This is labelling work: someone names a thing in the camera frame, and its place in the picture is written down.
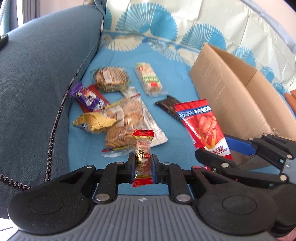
purple candy bar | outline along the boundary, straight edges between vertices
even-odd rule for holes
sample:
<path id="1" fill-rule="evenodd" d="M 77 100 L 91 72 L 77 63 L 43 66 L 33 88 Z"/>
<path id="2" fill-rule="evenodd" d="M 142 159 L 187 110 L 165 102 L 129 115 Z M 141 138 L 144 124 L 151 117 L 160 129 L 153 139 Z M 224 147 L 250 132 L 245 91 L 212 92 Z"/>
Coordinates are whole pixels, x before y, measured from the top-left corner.
<path id="1" fill-rule="evenodd" d="M 71 88 L 69 95 L 80 101 L 91 111 L 100 110 L 107 106 L 104 100 L 88 88 L 85 88 L 80 81 Z"/>

red snack package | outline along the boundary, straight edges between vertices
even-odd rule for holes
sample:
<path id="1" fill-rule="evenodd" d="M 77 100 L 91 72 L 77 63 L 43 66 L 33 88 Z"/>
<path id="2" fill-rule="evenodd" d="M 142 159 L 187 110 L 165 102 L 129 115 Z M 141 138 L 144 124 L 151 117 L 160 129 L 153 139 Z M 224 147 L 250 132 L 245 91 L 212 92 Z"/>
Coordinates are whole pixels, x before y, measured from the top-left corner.
<path id="1" fill-rule="evenodd" d="M 133 133 L 136 155 L 136 173 L 133 187 L 153 184 L 150 151 L 153 137 L 154 132 L 152 130 L 135 130 Z"/>
<path id="2" fill-rule="evenodd" d="M 90 91 L 94 92 L 99 98 L 101 98 L 103 101 L 105 101 L 107 103 L 107 105 L 110 105 L 110 102 L 107 101 L 103 95 L 98 91 L 98 89 L 95 87 L 95 85 L 90 85 L 89 87 L 87 87 Z M 79 105 L 83 111 L 83 113 L 88 113 L 91 112 L 91 110 L 89 110 L 84 104 L 82 104 L 81 102 L 79 102 Z"/>
<path id="3" fill-rule="evenodd" d="M 196 148 L 232 160 L 224 134 L 206 99 L 174 105 Z"/>

dark chocolate bar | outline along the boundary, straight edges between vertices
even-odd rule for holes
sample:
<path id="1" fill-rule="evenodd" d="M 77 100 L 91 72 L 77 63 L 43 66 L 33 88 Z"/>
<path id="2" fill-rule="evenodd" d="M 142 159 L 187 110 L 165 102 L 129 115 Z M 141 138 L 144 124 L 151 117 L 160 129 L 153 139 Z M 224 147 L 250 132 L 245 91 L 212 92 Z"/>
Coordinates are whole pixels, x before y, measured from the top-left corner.
<path id="1" fill-rule="evenodd" d="M 175 99 L 174 97 L 167 95 L 166 99 L 157 101 L 154 104 L 182 123 L 181 118 L 179 117 L 178 113 L 175 111 L 174 108 L 174 105 L 178 103 L 181 102 Z"/>

chain trim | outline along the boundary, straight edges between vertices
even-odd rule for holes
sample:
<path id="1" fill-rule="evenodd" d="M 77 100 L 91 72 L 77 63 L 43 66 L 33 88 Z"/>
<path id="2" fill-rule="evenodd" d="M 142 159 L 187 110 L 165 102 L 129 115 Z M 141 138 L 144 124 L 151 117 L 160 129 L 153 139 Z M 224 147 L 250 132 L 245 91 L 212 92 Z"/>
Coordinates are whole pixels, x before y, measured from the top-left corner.
<path id="1" fill-rule="evenodd" d="M 83 60 L 83 62 L 81 63 L 81 65 L 77 69 L 77 72 L 75 73 L 73 79 L 71 80 L 70 84 L 68 85 L 68 88 L 66 89 L 64 97 L 62 99 L 59 111 L 57 113 L 54 124 L 52 126 L 52 132 L 51 132 L 49 143 L 48 143 L 46 174 L 45 174 L 44 182 L 48 182 L 50 180 L 50 174 L 51 174 L 51 170 L 52 170 L 52 151 L 53 151 L 53 145 L 54 145 L 54 138 L 55 138 L 55 134 L 56 134 L 56 131 L 57 131 L 57 126 L 58 126 L 58 123 L 59 123 L 59 119 L 61 117 L 61 114 L 62 114 L 64 105 L 65 105 L 68 93 L 69 93 L 69 91 L 71 89 L 71 86 L 74 83 L 77 75 L 79 74 L 79 71 L 81 70 L 82 66 L 85 64 L 85 62 L 90 57 L 92 51 L 94 50 L 94 48 L 96 47 L 98 42 L 99 42 L 99 38 L 96 40 L 96 42 L 93 45 L 93 47 L 91 48 L 89 54 L 86 56 L 86 58 Z M 0 180 L 2 182 L 4 182 L 4 183 L 7 183 L 8 185 L 13 185 L 14 187 L 17 187 L 17 188 L 20 188 L 20 189 L 23 189 L 23 190 L 28 190 L 28 189 L 31 188 L 28 185 L 24 185 L 23 183 L 19 183 L 17 181 L 14 181 L 13 179 L 9 179 L 8 177 L 5 177 L 3 174 L 0 174 Z"/>

snack package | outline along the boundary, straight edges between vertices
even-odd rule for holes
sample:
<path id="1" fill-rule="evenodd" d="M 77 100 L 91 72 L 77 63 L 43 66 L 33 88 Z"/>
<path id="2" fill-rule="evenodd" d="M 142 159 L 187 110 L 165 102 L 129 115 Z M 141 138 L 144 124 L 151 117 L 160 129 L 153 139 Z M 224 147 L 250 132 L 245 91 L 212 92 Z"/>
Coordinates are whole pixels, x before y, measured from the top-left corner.
<path id="1" fill-rule="evenodd" d="M 131 97 L 138 94 L 138 91 L 134 86 L 129 87 L 127 90 L 121 92 L 124 97 Z M 145 103 L 142 100 L 142 108 L 143 108 L 143 116 L 144 116 L 144 123 L 142 129 L 144 130 L 153 130 L 154 137 L 151 143 L 151 147 L 161 145 L 168 141 L 163 130 L 158 126 L 156 121 L 154 120 L 153 116 L 147 109 Z"/>
<path id="2" fill-rule="evenodd" d="M 232 160 L 224 134 L 207 100 L 175 104 L 175 110 L 189 131 L 196 148 L 204 148 Z"/>
<path id="3" fill-rule="evenodd" d="M 163 91 L 163 86 L 161 85 L 159 78 L 156 76 L 150 64 L 137 63 L 136 73 L 143 86 L 145 94 L 151 97 L 166 94 L 166 92 Z"/>
<path id="4" fill-rule="evenodd" d="M 89 88 L 84 87 L 82 82 L 78 82 L 74 85 L 69 95 L 85 105 L 90 111 L 100 110 L 107 106 L 107 103 L 103 99 L 98 97 Z"/>
<path id="5" fill-rule="evenodd" d="M 133 141 L 136 155 L 136 173 L 133 187 L 153 184 L 151 173 L 151 147 L 154 133 L 152 130 L 135 130 Z"/>
<path id="6" fill-rule="evenodd" d="M 130 79 L 125 69 L 106 67 L 91 71 L 95 86 L 103 93 L 126 90 Z"/>
<path id="7" fill-rule="evenodd" d="M 175 111 L 174 105 L 181 103 L 177 99 L 175 99 L 172 96 L 167 95 L 167 98 L 161 101 L 157 101 L 154 104 L 166 111 L 168 114 L 170 114 L 172 117 L 177 119 L 179 122 L 182 123 L 182 119 L 178 115 L 178 113 Z"/>
<path id="8" fill-rule="evenodd" d="M 103 149 L 103 156 L 118 156 L 123 149 L 127 150 L 122 154 L 129 153 L 133 148 L 133 133 L 136 129 L 141 129 L 144 123 L 141 95 L 106 106 L 103 111 L 117 120 L 117 124 L 106 132 L 107 148 Z"/>
<path id="9" fill-rule="evenodd" d="M 95 134 L 100 134 L 108 130 L 115 123 L 116 119 L 101 112 L 84 113 L 76 121 L 72 122 L 73 125 Z"/>
<path id="10" fill-rule="evenodd" d="M 87 87 L 90 91 L 94 92 L 96 94 L 96 96 L 98 96 L 100 99 L 102 99 L 105 103 L 104 103 L 104 107 L 107 105 L 110 105 L 110 102 L 107 101 L 104 96 L 98 91 L 98 89 L 94 86 L 94 85 L 90 85 L 89 87 Z M 84 104 L 82 104 L 80 101 L 78 101 L 83 113 L 88 113 L 91 112 L 91 110 L 89 110 Z"/>

